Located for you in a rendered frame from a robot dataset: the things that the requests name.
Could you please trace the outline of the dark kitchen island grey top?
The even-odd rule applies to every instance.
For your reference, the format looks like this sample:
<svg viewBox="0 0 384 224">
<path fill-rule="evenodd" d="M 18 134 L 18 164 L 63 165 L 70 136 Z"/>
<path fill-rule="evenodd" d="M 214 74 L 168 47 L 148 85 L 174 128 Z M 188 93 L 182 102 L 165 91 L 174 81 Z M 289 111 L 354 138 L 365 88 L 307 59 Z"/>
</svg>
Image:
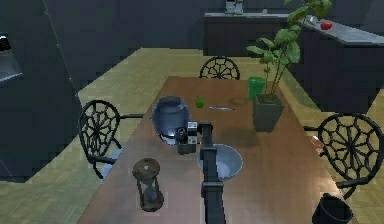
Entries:
<svg viewBox="0 0 384 224">
<path fill-rule="evenodd" d="M 384 86 L 384 37 L 334 23 L 304 22 L 291 73 L 323 112 L 366 113 Z"/>
</svg>

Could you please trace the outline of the green mug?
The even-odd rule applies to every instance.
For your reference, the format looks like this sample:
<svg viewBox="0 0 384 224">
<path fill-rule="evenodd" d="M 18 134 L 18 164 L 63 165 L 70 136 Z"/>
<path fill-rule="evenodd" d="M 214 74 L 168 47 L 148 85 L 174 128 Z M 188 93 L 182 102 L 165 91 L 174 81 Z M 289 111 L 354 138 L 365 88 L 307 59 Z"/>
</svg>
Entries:
<svg viewBox="0 0 384 224">
<path fill-rule="evenodd" d="M 253 101 L 255 94 L 263 92 L 266 80 L 262 77 L 249 77 L 248 78 L 248 99 Z"/>
</svg>

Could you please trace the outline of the silver coffee machine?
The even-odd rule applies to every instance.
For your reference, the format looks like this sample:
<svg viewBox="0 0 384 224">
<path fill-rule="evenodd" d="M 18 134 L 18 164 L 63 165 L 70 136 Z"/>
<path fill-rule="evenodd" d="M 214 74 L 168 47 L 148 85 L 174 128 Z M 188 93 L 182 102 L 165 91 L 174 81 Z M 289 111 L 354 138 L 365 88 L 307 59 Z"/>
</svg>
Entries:
<svg viewBox="0 0 384 224">
<path fill-rule="evenodd" d="M 243 0 L 225 0 L 225 13 L 241 15 L 243 13 Z"/>
</svg>

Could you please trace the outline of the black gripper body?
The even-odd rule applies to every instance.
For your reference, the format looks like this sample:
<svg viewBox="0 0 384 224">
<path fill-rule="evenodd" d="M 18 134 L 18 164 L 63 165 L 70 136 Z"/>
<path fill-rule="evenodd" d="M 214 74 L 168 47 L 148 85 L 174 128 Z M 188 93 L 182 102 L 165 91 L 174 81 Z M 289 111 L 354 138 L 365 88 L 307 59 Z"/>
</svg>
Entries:
<svg viewBox="0 0 384 224">
<path fill-rule="evenodd" d="M 196 152 L 197 131 L 189 130 L 188 128 L 180 127 L 176 130 L 175 140 L 177 152 L 180 155 Z"/>
</svg>

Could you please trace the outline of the blue-grey round vase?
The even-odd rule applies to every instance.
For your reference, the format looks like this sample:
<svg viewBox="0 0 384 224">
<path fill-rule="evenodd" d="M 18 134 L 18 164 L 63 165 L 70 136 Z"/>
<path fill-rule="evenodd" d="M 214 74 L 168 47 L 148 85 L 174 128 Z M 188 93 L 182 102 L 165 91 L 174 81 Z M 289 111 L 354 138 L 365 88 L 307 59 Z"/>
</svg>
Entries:
<svg viewBox="0 0 384 224">
<path fill-rule="evenodd" d="M 175 133 L 186 127 L 190 120 L 187 104 L 177 96 L 160 98 L 152 110 L 152 124 L 160 139 L 168 145 L 175 145 Z"/>
</svg>

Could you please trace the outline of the dark cabinet with grey worktop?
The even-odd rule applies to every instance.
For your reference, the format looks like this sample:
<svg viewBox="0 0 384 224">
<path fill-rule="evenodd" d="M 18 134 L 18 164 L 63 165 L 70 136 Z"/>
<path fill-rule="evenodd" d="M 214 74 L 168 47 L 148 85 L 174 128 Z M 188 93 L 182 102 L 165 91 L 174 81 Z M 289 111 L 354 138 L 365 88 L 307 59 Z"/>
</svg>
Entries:
<svg viewBox="0 0 384 224">
<path fill-rule="evenodd" d="M 272 40 L 287 26 L 287 14 L 206 13 L 204 15 L 203 55 L 247 57 L 247 46 L 261 46 L 258 38 Z"/>
</svg>

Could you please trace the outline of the brown wooden hourglass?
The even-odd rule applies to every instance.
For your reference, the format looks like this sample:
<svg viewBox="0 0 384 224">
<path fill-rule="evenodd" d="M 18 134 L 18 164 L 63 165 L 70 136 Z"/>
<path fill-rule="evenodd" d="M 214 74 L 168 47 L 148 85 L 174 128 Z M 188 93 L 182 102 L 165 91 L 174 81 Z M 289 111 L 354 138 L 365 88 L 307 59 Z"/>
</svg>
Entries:
<svg viewBox="0 0 384 224">
<path fill-rule="evenodd" d="M 155 212 L 163 206 L 164 196 L 157 179 L 159 172 L 160 164 L 153 158 L 141 159 L 133 166 L 132 174 L 136 179 L 140 207 L 145 212 Z"/>
</svg>

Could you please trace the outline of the black round pot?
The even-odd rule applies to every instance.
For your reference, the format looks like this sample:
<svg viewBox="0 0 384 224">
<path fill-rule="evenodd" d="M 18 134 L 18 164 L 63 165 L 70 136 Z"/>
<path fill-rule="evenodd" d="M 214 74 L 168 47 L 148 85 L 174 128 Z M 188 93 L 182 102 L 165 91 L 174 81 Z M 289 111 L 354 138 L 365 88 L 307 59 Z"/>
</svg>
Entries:
<svg viewBox="0 0 384 224">
<path fill-rule="evenodd" d="M 348 224 L 352 218 L 353 212 L 343 200 L 324 193 L 312 215 L 312 224 Z"/>
</svg>

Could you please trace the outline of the grey metal bowl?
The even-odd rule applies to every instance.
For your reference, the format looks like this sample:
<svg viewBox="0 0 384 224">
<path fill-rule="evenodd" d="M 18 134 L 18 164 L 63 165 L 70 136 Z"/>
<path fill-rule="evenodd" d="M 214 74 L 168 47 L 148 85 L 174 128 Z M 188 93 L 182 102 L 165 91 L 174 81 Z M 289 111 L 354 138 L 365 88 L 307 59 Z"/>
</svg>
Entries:
<svg viewBox="0 0 384 224">
<path fill-rule="evenodd" d="M 216 157 L 206 159 L 197 154 L 197 163 L 203 174 L 210 181 L 227 181 L 235 177 L 243 167 L 243 159 L 240 153 L 233 147 L 224 144 L 214 144 Z"/>
</svg>

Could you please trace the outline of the black wrought iron chair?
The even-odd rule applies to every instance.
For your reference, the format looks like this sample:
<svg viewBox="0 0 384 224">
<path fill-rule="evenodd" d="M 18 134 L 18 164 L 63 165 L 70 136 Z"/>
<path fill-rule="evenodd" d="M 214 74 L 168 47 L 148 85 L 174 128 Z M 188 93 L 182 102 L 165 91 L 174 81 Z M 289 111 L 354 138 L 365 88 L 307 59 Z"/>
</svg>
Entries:
<svg viewBox="0 0 384 224">
<path fill-rule="evenodd" d="M 336 113 L 317 127 L 303 129 L 317 133 L 320 156 L 343 178 L 336 186 L 345 199 L 368 184 L 383 164 L 384 132 L 365 114 Z"/>
<path fill-rule="evenodd" d="M 208 59 L 200 69 L 200 78 L 240 79 L 237 64 L 226 56 L 215 56 Z"/>
<path fill-rule="evenodd" d="M 108 101 L 91 100 L 82 108 L 78 118 L 80 144 L 95 174 L 103 180 L 116 162 L 123 146 L 115 135 L 122 119 L 141 119 L 143 114 L 121 115 Z"/>
</svg>

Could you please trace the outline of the houseplant in grey pot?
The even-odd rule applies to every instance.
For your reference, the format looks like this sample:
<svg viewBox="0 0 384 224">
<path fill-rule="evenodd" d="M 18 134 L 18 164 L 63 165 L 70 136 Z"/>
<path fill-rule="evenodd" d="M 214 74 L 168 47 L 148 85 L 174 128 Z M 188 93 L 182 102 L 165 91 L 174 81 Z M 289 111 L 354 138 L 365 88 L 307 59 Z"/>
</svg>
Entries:
<svg viewBox="0 0 384 224">
<path fill-rule="evenodd" d="M 308 13 L 313 11 L 315 17 L 323 19 L 332 6 L 330 0 L 301 0 L 302 6 L 287 16 L 287 28 L 281 28 L 273 40 L 265 37 L 257 39 L 263 47 L 247 46 L 246 50 L 260 56 L 260 63 L 265 65 L 264 73 L 269 77 L 271 67 L 277 66 L 271 86 L 265 84 L 263 93 L 255 94 L 253 100 L 253 123 L 256 132 L 270 133 L 274 130 L 284 109 L 284 104 L 276 93 L 284 72 L 300 61 L 301 49 L 297 43 L 304 24 L 311 24 Z"/>
</svg>

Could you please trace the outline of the brown wooden dining table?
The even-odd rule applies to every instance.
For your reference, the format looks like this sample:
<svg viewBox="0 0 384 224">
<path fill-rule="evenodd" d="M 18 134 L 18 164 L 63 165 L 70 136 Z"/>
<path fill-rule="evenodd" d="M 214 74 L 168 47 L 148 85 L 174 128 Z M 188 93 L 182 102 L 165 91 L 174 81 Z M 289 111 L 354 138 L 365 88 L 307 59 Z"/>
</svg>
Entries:
<svg viewBox="0 0 384 224">
<path fill-rule="evenodd" d="M 242 155 L 241 172 L 224 184 L 226 224 L 312 224 L 321 196 L 339 193 L 290 107 L 272 133 L 254 131 L 246 82 L 170 77 L 159 94 L 182 98 L 192 119 L 212 123 L 215 142 Z M 195 105 L 198 97 L 203 108 Z M 132 175 L 143 158 L 160 164 L 165 202 L 153 213 L 141 209 Z M 144 117 L 78 224 L 205 224 L 202 180 L 196 155 L 180 155 L 164 144 Z"/>
</svg>

